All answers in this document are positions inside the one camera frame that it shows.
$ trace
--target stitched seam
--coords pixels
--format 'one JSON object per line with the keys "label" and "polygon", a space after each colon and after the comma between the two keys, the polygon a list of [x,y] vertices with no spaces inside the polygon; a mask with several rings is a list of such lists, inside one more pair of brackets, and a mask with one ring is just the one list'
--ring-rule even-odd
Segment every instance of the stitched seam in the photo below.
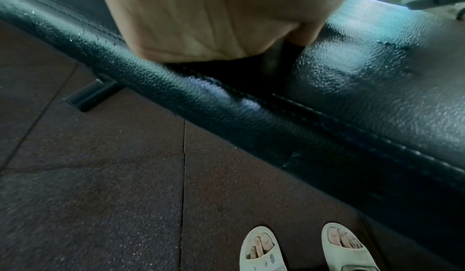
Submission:
{"label": "stitched seam", "polygon": [[[239,90],[237,90],[237,89],[234,89],[234,88],[232,88],[232,87],[230,87],[230,86],[228,86],[228,85],[223,84],[223,83],[220,82],[220,81],[217,81],[217,80],[215,80],[215,79],[213,79],[213,78],[210,78],[210,77],[206,77],[205,75],[202,75],[202,74],[200,74],[200,73],[198,73],[198,72],[196,72],[196,71],[193,71],[193,70],[191,70],[191,69],[189,69],[189,68],[187,68],[187,67],[185,67],[185,66],[183,66],[183,65],[180,65],[180,64],[179,64],[179,66],[181,66],[183,69],[185,69],[186,71],[188,71],[190,74],[193,74],[193,75],[195,75],[196,77],[199,77],[199,78],[202,79],[202,80],[209,81],[209,82],[215,84],[215,85],[218,86],[218,87],[221,87],[221,88],[228,89],[228,90],[230,90],[230,91],[239,93],[241,96],[243,96],[243,97],[245,97],[245,98],[247,98],[247,99],[252,99],[252,100],[254,100],[254,101],[258,101],[258,102],[260,102],[261,104],[263,104],[263,105],[265,105],[265,106],[271,106],[272,108],[274,108],[274,109],[276,109],[276,110],[279,110],[279,111],[281,111],[281,112],[287,113],[287,114],[293,116],[294,118],[298,118],[298,119],[300,119],[300,120],[302,120],[302,121],[304,121],[304,122],[311,122],[314,126],[321,127],[323,130],[328,131],[328,132],[331,132],[334,136],[343,137],[346,141],[351,142],[351,143],[354,143],[354,144],[356,144],[357,146],[359,146],[359,147],[361,147],[361,148],[368,149],[368,150],[371,151],[371,152],[377,153],[377,154],[379,154],[379,156],[381,156],[381,157],[383,157],[383,158],[391,159],[391,160],[393,160],[393,161],[396,162],[396,163],[400,163],[400,162],[401,162],[400,159],[395,158],[395,157],[393,157],[393,156],[391,156],[391,155],[389,155],[389,154],[383,153],[383,152],[381,152],[381,151],[380,151],[379,149],[377,149],[377,148],[370,147],[370,146],[368,146],[368,145],[366,145],[366,144],[363,144],[363,143],[359,143],[359,142],[357,142],[355,139],[348,137],[348,136],[345,135],[344,133],[334,132],[331,128],[326,127],[326,126],[324,125],[324,123],[321,122],[321,121],[320,121],[320,122],[318,122],[318,121],[309,121],[307,118],[305,118],[305,117],[303,117],[303,116],[301,116],[301,115],[297,115],[297,114],[294,113],[294,112],[285,110],[285,109],[283,109],[283,108],[281,108],[281,107],[278,107],[278,106],[276,106],[276,105],[273,104],[273,103],[264,101],[264,100],[261,99],[261,98],[258,98],[258,97],[252,96],[252,95],[250,95],[250,94],[244,93],[244,92],[242,92],[242,91],[239,91]],[[436,159],[436,158],[434,158],[434,157],[425,155],[425,154],[421,153],[420,151],[417,151],[417,150],[408,148],[408,147],[406,147],[406,146],[404,146],[404,145],[401,145],[401,144],[399,144],[399,143],[395,143],[395,142],[393,142],[393,141],[391,141],[391,140],[389,140],[389,139],[383,138],[383,137],[381,137],[381,136],[379,136],[379,135],[376,135],[376,134],[374,134],[374,133],[368,132],[368,131],[363,130],[363,129],[361,129],[361,128],[355,127],[355,126],[353,126],[353,125],[351,125],[351,124],[345,123],[345,122],[343,122],[343,121],[341,121],[341,120],[339,120],[339,119],[337,119],[337,118],[334,118],[334,117],[329,116],[329,115],[327,115],[327,114],[324,114],[324,113],[322,113],[322,112],[316,111],[316,110],[314,110],[314,109],[312,109],[312,108],[309,108],[309,107],[307,107],[307,106],[304,106],[304,105],[302,105],[302,104],[300,104],[300,103],[298,103],[298,102],[295,102],[295,101],[293,101],[293,100],[290,100],[290,99],[287,99],[287,98],[278,96],[278,95],[276,95],[276,94],[274,94],[274,93],[272,93],[272,96],[274,96],[274,97],[276,97],[276,98],[279,98],[279,99],[281,99],[281,100],[285,100],[285,101],[287,101],[287,102],[289,102],[289,103],[291,103],[291,104],[293,104],[293,105],[296,105],[296,106],[298,106],[298,107],[300,107],[300,108],[304,108],[304,109],[306,109],[306,110],[308,110],[308,111],[310,111],[310,112],[312,112],[312,113],[315,113],[315,114],[317,114],[317,115],[319,115],[319,116],[322,116],[322,117],[324,117],[324,118],[326,118],[326,119],[332,120],[333,122],[336,122],[336,123],[341,124],[341,125],[343,125],[343,126],[346,126],[346,127],[352,128],[352,129],[355,129],[356,131],[358,131],[358,132],[360,132],[360,133],[362,133],[362,134],[368,135],[369,137],[374,138],[374,139],[376,139],[376,140],[380,140],[380,141],[386,143],[387,145],[394,146],[394,147],[396,147],[396,148],[398,148],[398,149],[400,149],[400,150],[404,150],[404,151],[408,151],[408,152],[410,152],[410,153],[413,153],[413,154],[415,154],[415,155],[417,155],[417,156],[419,156],[419,157],[421,157],[421,158],[426,159],[427,161],[430,161],[430,162],[433,162],[433,163],[442,165],[442,166],[444,166],[444,167],[450,168],[450,169],[455,170],[455,171],[460,172],[460,173],[465,173],[465,170],[460,169],[460,168],[457,168],[457,167],[455,167],[455,166],[452,166],[452,165],[450,165],[450,164],[447,163],[447,162],[438,160],[438,159]],[[412,164],[407,165],[407,167],[410,168],[410,169],[416,169],[416,170],[422,171],[422,172],[425,173],[425,174],[430,174],[430,173],[431,173],[431,172],[429,172],[429,171],[426,171],[426,170],[423,170],[423,169],[421,169],[421,168],[418,168],[417,166],[414,166],[414,165],[412,165]]]}
{"label": "stitched seam", "polygon": [[[37,3],[39,3],[39,4],[43,5],[43,6],[46,6],[46,7],[50,8],[50,9],[52,9],[52,10],[54,10],[54,11],[57,11],[57,12],[59,12],[59,13],[65,15],[65,16],[67,16],[67,17],[70,17],[71,19],[73,19],[73,20],[75,20],[75,21],[77,21],[77,22],[79,22],[79,23],[84,23],[84,24],[88,25],[89,27],[91,27],[91,28],[93,28],[93,29],[95,29],[95,30],[97,30],[97,31],[99,31],[99,32],[105,33],[106,35],[108,35],[108,36],[110,36],[110,37],[112,37],[112,38],[115,38],[115,39],[117,39],[117,40],[119,40],[119,41],[121,41],[121,42],[124,42],[124,40],[123,40],[119,35],[114,34],[114,33],[111,33],[111,32],[108,32],[108,31],[103,30],[103,29],[100,29],[100,28],[96,27],[95,25],[91,24],[91,23],[88,22],[88,21],[79,20],[79,19],[77,19],[76,17],[74,17],[74,16],[72,16],[72,15],[70,15],[70,14],[64,12],[64,11],[61,11],[61,10],[59,10],[59,9],[57,9],[57,8],[54,8],[53,6],[48,5],[48,4],[46,4],[46,3],[43,3],[43,2],[41,2],[41,1],[38,1],[38,0],[32,0],[32,1],[35,1],[35,2],[37,2]],[[195,72],[195,71],[193,71],[193,70],[191,70],[191,69],[189,69],[189,68],[187,68],[187,67],[185,67],[185,66],[183,66],[183,65],[181,65],[181,64],[176,64],[176,65],[182,67],[184,70],[188,71],[190,74],[195,75],[195,76],[199,77],[199,78],[202,79],[202,80],[209,81],[209,82],[213,83],[214,85],[216,85],[216,86],[218,86],[218,87],[221,87],[221,88],[228,89],[228,90],[230,90],[230,91],[239,93],[241,96],[243,96],[243,97],[245,97],[245,98],[247,98],[247,99],[253,99],[253,100],[258,101],[258,102],[260,102],[260,103],[262,103],[262,104],[264,104],[264,105],[271,106],[271,107],[273,107],[273,108],[276,109],[276,110],[279,110],[279,111],[281,111],[281,112],[290,114],[290,115],[293,116],[294,118],[299,118],[300,120],[302,120],[302,121],[304,121],[304,122],[307,122],[307,121],[308,121],[308,119],[306,119],[305,117],[302,117],[302,116],[300,116],[300,115],[295,114],[294,112],[291,112],[291,111],[285,110],[285,109],[283,109],[283,108],[281,108],[281,107],[278,107],[278,106],[276,106],[276,105],[273,104],[273,103],[266,102],[266,101],[264,101],[264,100],[262,100],[262,99],[260,99],[260,98],[258,98],[258,97],[255,97],[255,96],[252,96],[252,95],[250,95],[250,94],[244,93],[244,92],[242,92],[242,91],[236,90],[236,89],[234,89],[234,88],[232,88],[232,87],[230,87],[230,86],[228,86],[228,85],[223,84],[222,82],[220,82],[220,81],[218,81],[218,80],[215,80],[215,79],[213,79],[213,78],[210,78],[210,77],[207,77],[207,76],[205,76],[205,75],[202,75],[202,74],[200,74],[200,73],[198,73],[198,72]],[[394,146],[394,147],[396,147],[396,148],[398,148],[398,149],[400,149],[400,150],[408,151],[408,152],[410,152],[410,153],[413,153],[414,155],[417,155],[417,156],[419,156],[419,157],[421,157],[421,158],[426,159],[427,161],[430,161],[430,162],[433,162],[433,163],[442,165],[442,166],[447,167],[447,168],[450,168],[450,169],[452,169],[452,170],[454,170],[454,171],[457,171],[457,172],[460,172],[460,173],[464,173],[464,174],[465,174],[465,170],[464,170],[464,169],[457,168],[457,167],[455,167],[455,166],[453,166],[453,165],[450,165],[449,163],[447,163],[447,162],[445,162],[445,161],[441,161],[441,160],[436,159],[436,158],[434,158],[434,157],[425,155],[425,154],[421,153],[420,151],[417,151],[417,150],[408,148],[408,147],[406,147],[406,146],[404,146],[404,145],[402,145],[402,144],[395,143],[395,142],[393,142],[393,141],[391,141],[391,140],[389,140],[389,139],[383,138],[383,137],[381,137],[381,136],[379,136],[379,135],[376,135],[376,134],[374,134],[374,133],[368,132],[368,131],[366,131],[366,130],[364,130],[364,129],[355,127],[355,126],[353,126],[353,125],[351,125],[351,124],[345,123],[345,122],[343,122],[343,121],[341,121],[341,120],[339,120],[339,119],[337,119],[337,118],[334,118],[334,117],[329,116],[329,115],[327,115],[327,114],[324,114],[324,113],[322,113],[322,112],[316,111],[316,110],[314,110],[314,109],[312,109],[312,108],[310,108],[310,107],[304,106],[304,105],[302,105],[302,104],[300,104],[300,103],[298,103],[298,102],[295,102],[295,101],[293,101],[293,100],[291,100],[291,99],[284,98],[284,97],[279,96],[279,95],[277,95],[277,94],[275,94],[275,93],[272,93],[271,95],[274,96],[274,97],[276,97],[276,98],[279,98],[279,99],[281,99],[281,100],[287,101],[287,102],[289,102],[289,103],[291,103],[291,104],[293,104],[293,105],[296,105],[296,106],[298,106],[298,107],[300,107],[300,108],[304,108],[304,109],[306,109],[306,110],[308,110],[308,111],[310,111],[310,112],[312,112],[312,113],[316,113],[317,115],[322,116],[322,117],[324,117],[324,118],[326,118],[326,119],[332,120],[332,121],[334,121],[334,122],[336,122],[336,123],[338,123],[338,124],[341,124],[341,125],[343,125],[343,126],[346,126],[346,127],[352,128],[352,129],[355,129],[356,131],[358,131],[358,132],[360,132],[360,133],[362,133],[362,134],[368,135],[369,137],[374,138],[374,139],[376,139],[376,140],[380,140],[380,141],[382,141],[382,142],[384,142],[384,143],[386,143],[386,144],[388,144],[388,145],[390,145],[390,146]],[[332,129],[326,127],[322,122],[315,122],[315,121],[310,121],[310,122],[311,122],[314,126],[319,126],[319,127],[321,127],[323,130],[328,131],[328,132],[331,132],[331,133],[332,133],[333,135],[335,135],[335,136],[343,137],[346,141],[352,142],[352,143],[356,144],[357,146],[359,146],[359,147],[361,147],[361,148],[364,148],[364,149],[367,148],[369,151],[374,152],[374,153],[377,153],[377,154],[379,154],[379,155],[380,155],[381,157],[383,157],[383,158],[391,159],[391,160],[393,160],[394,162],[401,162],[399,159],[397,159],[397,158],[395,158],[395,157],[393,157],[393,156],[391,156],[391,155],[388,155],[388,154],[386,154],[386,153],[382,153],[381,151],[379,151],[378,149],[376,149],[376,148],[374,148],[374,147],[368,147],[368,146],[365,145],[365,144],[356,142],[354,139],[352,139],[352,138],[350,138],[350,137],[347,137],[347,135],[345,135],[344,133],[334,132]],[[410,168],[410,169],[417,169],[417,170],[420,170],[420,171],[422,171],[422,172],[425,173],[425,174],[429,174],[429,173],[430,173],[429,171],[422,170],[422,169],[420,169],[420,168],[418,168],[418,167],[416,167],[416,166],[414,166],[414,165],[411,165],[411,164],[409,164],[407,167]]]}

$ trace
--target white slipper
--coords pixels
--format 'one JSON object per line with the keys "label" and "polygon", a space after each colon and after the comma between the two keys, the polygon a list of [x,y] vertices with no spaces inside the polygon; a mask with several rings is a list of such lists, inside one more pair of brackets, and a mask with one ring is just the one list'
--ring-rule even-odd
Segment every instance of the white slipper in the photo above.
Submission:
{"label": "white slipper", "polygon": [[[250,249],[253,246],[253,239],[257,236],[260,237],[263,233],[266,233],[271,238],[274,247],[271,251],[257,259],[250,259]],[[240,271],[287,271],[278,241],[270,229],[258,226],[247,234],[246,239],[242,243],[239,266]]]}
{"label": "white slipper", "polygon": [[328,223],[321,231],[321,242],[325,253],[326,262],[330,271],[367,270],[379,271],[368,249],[362,244],[361,249],[348,249],[329,242],[328,231],[331,227],[341,228],[344,233],[356,237],[349,229],[337,223]]}

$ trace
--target human hand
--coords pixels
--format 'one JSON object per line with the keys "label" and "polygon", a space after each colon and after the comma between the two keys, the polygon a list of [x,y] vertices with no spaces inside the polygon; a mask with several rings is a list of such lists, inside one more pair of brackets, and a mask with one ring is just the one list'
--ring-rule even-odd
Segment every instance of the human hand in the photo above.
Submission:
{"label": "human hand", "polygon": [[106,0],[127,45],[160,63],[256,55],[285,37],[307,46],[344,0]]}

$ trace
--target black leather bench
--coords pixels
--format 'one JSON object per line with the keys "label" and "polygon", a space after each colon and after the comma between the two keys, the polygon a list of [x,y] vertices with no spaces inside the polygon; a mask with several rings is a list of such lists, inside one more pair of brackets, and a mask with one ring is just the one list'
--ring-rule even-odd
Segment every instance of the black leather bench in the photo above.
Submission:
{"label": "black leather bench", "polygon": [[0,17],[459,266],[465,27],[348,0],[306,49],[162,65],[103,0],[0,0]]}

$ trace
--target tiled floor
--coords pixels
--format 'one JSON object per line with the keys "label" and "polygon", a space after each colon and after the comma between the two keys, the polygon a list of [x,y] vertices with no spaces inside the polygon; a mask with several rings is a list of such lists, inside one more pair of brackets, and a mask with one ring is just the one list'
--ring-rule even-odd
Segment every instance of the tiled floor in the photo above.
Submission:
{"label": "tiled floor", "polygon": [[453,269],[128,90],[88,113],[62,100],[91,81],[0,23],[0,270],[237,271],[258,224],[292,270],[327,270],[330,221],[354,230],[381,270]]}

